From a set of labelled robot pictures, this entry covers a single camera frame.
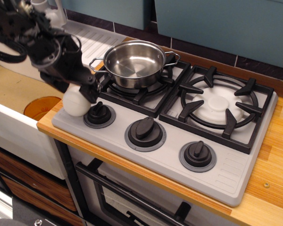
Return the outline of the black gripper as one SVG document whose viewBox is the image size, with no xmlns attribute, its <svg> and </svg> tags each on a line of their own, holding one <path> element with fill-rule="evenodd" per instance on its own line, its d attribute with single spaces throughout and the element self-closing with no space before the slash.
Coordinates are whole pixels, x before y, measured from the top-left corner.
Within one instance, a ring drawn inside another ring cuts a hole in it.
<svg viewBox="0 0 283 226">
<path fill-rule="evenodd" d="M 17 64 L 29 58 L 47 84 L 65 92 L 69 84 L 91 104 L 97 102 L 101 83 L 82 64 L 81 43 L 50 24 L 28 0 L 0 0 L 0 43 L 17 54 L 0 51 L 0 61 Z"/>
</svg>

